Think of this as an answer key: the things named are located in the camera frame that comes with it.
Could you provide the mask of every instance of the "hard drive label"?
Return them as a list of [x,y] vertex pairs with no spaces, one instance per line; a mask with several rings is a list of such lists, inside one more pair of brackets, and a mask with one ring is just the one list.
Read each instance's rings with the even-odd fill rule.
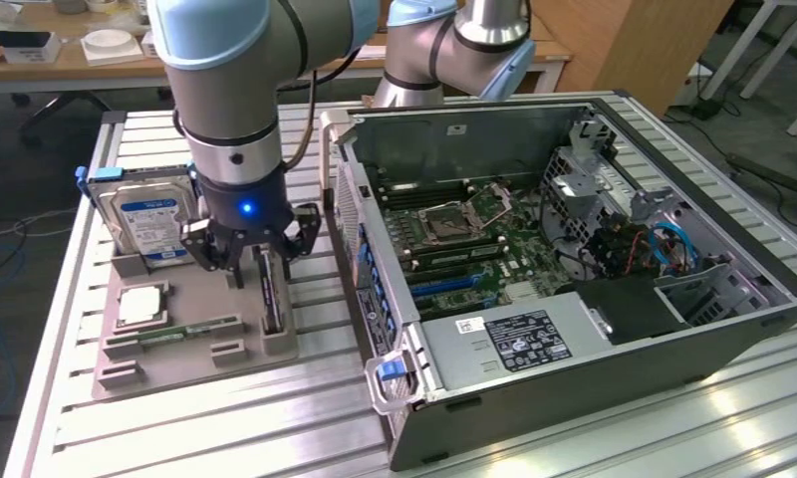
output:
[[180,206],[173,199],[131,202],[121,205],[133,241],[151,259],[172,259],[187,254],[181,245]]
[[573,356],[547,311],[487,322],[485,327],[508,371]]

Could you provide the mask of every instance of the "hard drive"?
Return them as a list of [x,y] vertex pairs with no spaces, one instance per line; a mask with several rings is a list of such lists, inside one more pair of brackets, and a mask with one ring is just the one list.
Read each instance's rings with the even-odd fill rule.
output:
[[181,244],[181,224],[199,217],[185,166],[100,168],[89,192],[121,255],[140,254],[151,269],[195,261]]

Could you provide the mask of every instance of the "wooden cabinet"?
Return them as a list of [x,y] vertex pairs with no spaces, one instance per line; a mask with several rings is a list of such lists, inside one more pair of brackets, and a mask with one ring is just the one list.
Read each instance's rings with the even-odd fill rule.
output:
[[732,0],[532,0],[573,51],[559,92],[627,90],[663,115]]

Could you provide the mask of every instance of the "floor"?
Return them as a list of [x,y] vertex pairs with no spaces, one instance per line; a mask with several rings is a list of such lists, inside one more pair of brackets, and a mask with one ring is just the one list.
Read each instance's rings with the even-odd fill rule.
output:
[[[717,65],[723,60],[737,32],[717,36],[703,60]],[[741,61],[741,66],[768,48],[756,43]],[[344,101],[375,91],[373,82],[339,83],[321,90],[321,101]],[[157,98],[155,90],[117,91],[101,94],[117,110],[168,110],[172,103]],[[0,96],[0,218],[21,218],[49,210],[76,207],[80,194],[74,187],[73,170],[88,163],[100,124],[94,109],[77,103],[58,113],[57,119],[41,125],[38,133],[44,146],[25,149],[17,142],[14,128],[29,113],[44,105],[52,95],[33,95],[33,105],[17,109],[6,96]],[[797,116],[797,60],[787,57],[763,85],[756,97],[743,101],[733,92],[728,98],[741,110],[741,118],[727,114],[696,124],[725,150],[744,154],[797,177],[797,138],[784,130]],[[304,103],[305,93],[284,96],[284,103]],[[673,111],[679,119],[687,114]],[[721,154],[709,145],[703,133],[689,124],[676,124],[673,129],[691,142],[704,156],[725,167]],[[776,195],[771,187],[751,176],[740,176],[739,183],[772,210]],[[784,213],[797,221],[797,196],[785,193]],[[30,232],[41,233],[70,226],[70,214],[41,220]],[[0,237],[0,248],[12,248],[17,236]],[[17,413],[20,413],[25,383],[29,379],[44,322],[60,265],[64,259],[68,235],[30,238],[24,246],[25,266],[17,277],[0,289],[0,328],[5,334],[8,352],[17,370],[17,390],[8,405],[0,410],[0,475],[10,447]],[[6,252],[0,250],[0,260]],[[10,275],[5,269],[1,277]],[[0,355],[0,400],[10,390],[8,361]]]

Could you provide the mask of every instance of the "barcode sticker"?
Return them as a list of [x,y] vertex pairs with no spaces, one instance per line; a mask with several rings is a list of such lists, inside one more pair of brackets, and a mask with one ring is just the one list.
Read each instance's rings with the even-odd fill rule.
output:
[[472,319],[461,319],[455,321],[457,326],[457,332],[468,334],[469,332],[483,331],[484,328],[484,317],[473,317]]

